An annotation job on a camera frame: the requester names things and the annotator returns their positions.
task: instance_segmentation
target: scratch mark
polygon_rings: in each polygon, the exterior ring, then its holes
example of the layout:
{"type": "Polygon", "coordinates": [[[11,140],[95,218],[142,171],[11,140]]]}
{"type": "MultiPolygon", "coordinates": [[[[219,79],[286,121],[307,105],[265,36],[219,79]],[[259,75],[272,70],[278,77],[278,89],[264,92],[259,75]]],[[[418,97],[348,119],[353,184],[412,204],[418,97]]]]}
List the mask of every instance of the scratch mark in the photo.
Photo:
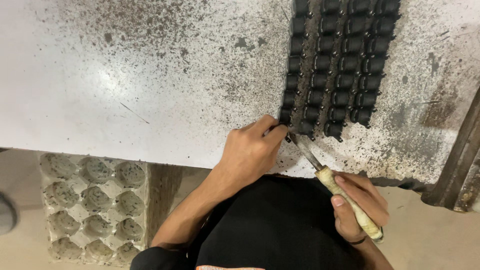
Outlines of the scratch mark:
{"type": "Polygon", "coordinates": [[[145,119],[143,119],[140,115],[136,114],[134,111],[132,111],[130,108],[128,108],[127,106],[125,106],[125,104],[121,103],[121,105],[123,105],[125,108],[127,108],[127,110],[133,112],[136,116],[140,117],[140,119],[142,119],[143,121],[145,121],[145,123],[149,124],[149,122],[147,122],[145,119]]]}

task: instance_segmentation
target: floor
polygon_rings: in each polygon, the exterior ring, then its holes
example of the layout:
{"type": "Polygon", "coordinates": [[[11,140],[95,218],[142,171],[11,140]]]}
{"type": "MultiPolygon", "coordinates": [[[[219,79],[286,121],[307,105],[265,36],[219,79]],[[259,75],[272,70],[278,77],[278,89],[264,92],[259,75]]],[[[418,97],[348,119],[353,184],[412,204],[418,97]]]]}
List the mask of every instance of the floor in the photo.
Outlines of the floor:
{"type": "MultiPolygon", "coordinates": [[[[208,175],[207,169],[185,168],[174,205],[208,175]]],[[[38,166],[33,152],[0,153],[0,190],[14,198],[20,223],[0,235],[5,269],[96,270],[105,267],[49,263],[41,206],[38,166]]],[[[470,270],[480,267],[480,214],[459,214],[423,204],[420,196],[399,188],[379,188],[389,202],[390,223],[379,245],[396,270],[470,270]]]]}

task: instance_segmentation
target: person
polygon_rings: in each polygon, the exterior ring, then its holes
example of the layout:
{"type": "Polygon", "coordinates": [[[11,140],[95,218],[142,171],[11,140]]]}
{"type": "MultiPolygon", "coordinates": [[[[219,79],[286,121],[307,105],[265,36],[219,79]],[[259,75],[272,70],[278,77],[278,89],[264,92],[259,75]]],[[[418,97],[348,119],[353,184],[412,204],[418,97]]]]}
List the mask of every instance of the person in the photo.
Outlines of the person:
{"type": "MultiPolygon", "coordinates": [[[[220,162],[130,269],[393,269],[342,196],[332,196],[318,180],[264,176],[287,131],[270,115],[232,130],[220,162]]],[[[335,174],[338,185],[385,226],[387,201],[370,180],[335,174]]]]}

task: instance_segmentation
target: molded rubber part row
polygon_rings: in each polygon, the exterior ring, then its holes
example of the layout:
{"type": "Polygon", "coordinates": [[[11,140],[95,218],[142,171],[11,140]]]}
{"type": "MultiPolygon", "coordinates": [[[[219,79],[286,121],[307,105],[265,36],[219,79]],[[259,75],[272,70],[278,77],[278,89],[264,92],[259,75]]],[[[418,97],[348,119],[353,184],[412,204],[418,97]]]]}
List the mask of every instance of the molded rubber part row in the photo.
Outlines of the molded rubber part row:
{"type": "Polygon", "coordinates": [[[310,80],[310,87],[313,89],[323,89],[327,84],[327,75],[324,73],[313,73],[310,80]]]}
{"type": "Polygon", "coordinates": [[[324,99],[323,91],[309,90],[307,92],[307,104],[310,106],[320,107],[324,99]]]}
{"type": "Polygon", "coordinates": [[[347,109],[345,107],[330,107],[328,109],[328,120],[330,121],[343,121],[347,114],[347,109]]]}
{"type": "Polygon", "coordinates": [[[334,37],[320,35],[317,39],[317,53],[330,54],[333,50],[334,37]]]}
{"type": "Polygon", "coordinates": [[[385,59],[380,57],[366,58],[362,63],[362,71],[364,73],[381,73],[385,67],[385,59]]]}
{"type": "Polygon", "coordinates": [[[355,107],[369,107],[375,105],[377,102],[377,93],[375,92],[360,92],[355,95],[353,105],[355,107]]]}
{"type": "Polygon", "coordinates": [[[300,73],[301,67],[301,57],[300,56],[290,56],[287,59],[287,73],[300,73]]]}
{"type": "Polygon", "coordinates": [[[330,66],[330,56],[326,55],[315,55],[313,60],[313,69],[315,71],[326,71],[330,66]]]}
{"type": "Polygon", "coordinates": [[[361,125],[368,125],[372,118],[372,108],[353,109],[350,112],[350,121],[361,125]]]}
{"type": "Polygon", "coordinates": [[[351,17],[345,23],[345,34],[348,36],[363,34],[366,20],[365,17],[351,17]]]}
{"type": "Polygon", "coordinates": [[[301,55],[303,51],[303,38],[302,37],[291,37],[288,42],[288,55],[296,56],[301,55]]]}
{"type": "Polygon", "coordinates": [[[285,78],[285,90],[297,90],[298,76],[295,74],[288,74],[285,78]]]}
{"type": "Polygon", "coordinates": [[[320,12],[322,14],[334,14],[340,9],[339,0],[323,0],[320,4],[320,12]]]}
{"type": "Polygon", "coordinates": [[[373,21],[372,32],[376,36],[390,36],[395,29],[395,20],[389,17],[373,21]]]}
{"type": "Polygon", "coordinates": [[[398,14],[400,2],[398,0],[378,0],[375,5],[375,16],[398,14]]]}
{"type": "Polygon", "coordinates": [[[342,72],[353,72],[357,69],[357,66],[358,66],[357,56],[342,57],[338,61],[338,70],[342,72]]]}
{"type": "Polygon", "coordinates": [[[291,90],[283,91],[282,94],[282,107],[293,108],[295,106],[295,92],[291,90]]]}
{"type": "Polygon", "coordinates": [[[370,0],[351,0],[348,2],[347,10],[349,14],[366,14],[369,5],[370,0]]]}
{"type": "Polygon", "coordinates": [[[349,37],[342,42],[342,53],[357,54],[363,44],[363,37],[349,37]]]}
{"type": "Polygon", "coordinates": [[[292,11],[296,18],[307,15],[309,11],[308,0],[293,0],[292,11]]]}
{"type": "Polygon", "coordinates": [[[336,15],[322,16],[318,25],[318,33],[322,35],[335,33],[337,19],[338,16],[336,15]]]}
{"type": "Polygon", "coordinates": [[[279,124],[288,124],[290,123],[292,115],[292,109],[280,107],[278,110],[278,123],[279,124]]]}
{"type": "Polygon", "coordinates": [[[303,107],[302,116],[306,121],[315,123],[317,122],[319,113],[320,113],[320,110],[318,109],[318,107],[305,106],[303,107]]]}
{"type": "Polygon", "coordinates": [[[353,79],[353,75],[351,74],[338,74],[335,77],[335,88],[350,89],[353,85],[353,79]]]}
{"type": "Polygon", "coordinates": [[[389,37],[375,37],[368,43],[367,53],[375,55],[384,55],[387,53],[388,45],[390,44],[389,37]]]}
{"type": "Polygon", "coordinates": [[[381,76],[362,76],[359,80],[359,88],[363,91],[375,90],[380,87],[381,76]]]}
{"type": "Polygon", "coordinates": [[[348,105],[349,94],[345,90],[336,90],[331,95],[332,105],[336,107],[348,105]]]}
{"type": "Polygon", "coordinates": [[[339,137],[342,135],[343,126],[340,122],[328,121],[324,125],[324,134],[327,137],[339,137]]]}
{"type": "Polygon", "coordinates": [[[292,18],[290,20],[290,34],[302,36],[305,33],[305,17],[292,18]]]}

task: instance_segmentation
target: fingernail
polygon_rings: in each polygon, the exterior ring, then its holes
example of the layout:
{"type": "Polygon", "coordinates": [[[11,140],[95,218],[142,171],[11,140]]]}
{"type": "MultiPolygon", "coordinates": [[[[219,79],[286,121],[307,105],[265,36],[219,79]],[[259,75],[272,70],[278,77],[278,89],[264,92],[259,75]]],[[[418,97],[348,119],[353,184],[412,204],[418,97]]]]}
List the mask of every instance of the fingernail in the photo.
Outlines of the fingernail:
{"type": "Polygon", "coordinates": [[[344,203],[345,201],[340,197],[336,197],[333,199],[333,204],[335,204],[335,206],[341,206],[344,203]]]}

